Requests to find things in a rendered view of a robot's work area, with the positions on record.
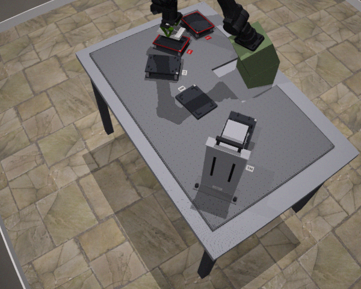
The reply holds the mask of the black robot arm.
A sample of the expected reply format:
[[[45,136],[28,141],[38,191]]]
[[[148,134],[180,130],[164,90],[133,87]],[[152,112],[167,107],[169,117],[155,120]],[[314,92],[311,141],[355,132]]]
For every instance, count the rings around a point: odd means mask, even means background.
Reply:
[[[151,0],[150,11],[153,15],[162,13],[162,19],[169,20],[169,12],[177,10],[177,0]],[[255,51],[264,41],[262,34],[256,33],[248,22],[249,13],[235,0],[217,0],[223,11],[223,29],[236,36],[235,43]],[[168,11],[166,11],[168,10]]]

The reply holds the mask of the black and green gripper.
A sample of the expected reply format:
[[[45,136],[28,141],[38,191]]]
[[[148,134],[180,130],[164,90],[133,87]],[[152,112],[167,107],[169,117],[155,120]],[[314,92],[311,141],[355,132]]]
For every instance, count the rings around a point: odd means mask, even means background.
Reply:
[[[166,10],[166,11],[168,11],[168,10]],[[173,26],[173,25],[177,26],[178,23],[180,22],[180,20],[182,19],[183,14],[181,14],[181,12],[178,12],[177,10],[172,11],[172,12],[168,11],[168,12],[169,12],[169,20],[162,19],[161,24],[160,24],[160,28],[163,30],[163,32],[165,33],[165,35],[167,37],[170,37],[171,32],[174,29],[174,28],[170,27],[170,25],[171,26]],[[167,23],[170,24],[170,25],[166,25]],[[170,31],[169,34],[167,34],[165,29]]]

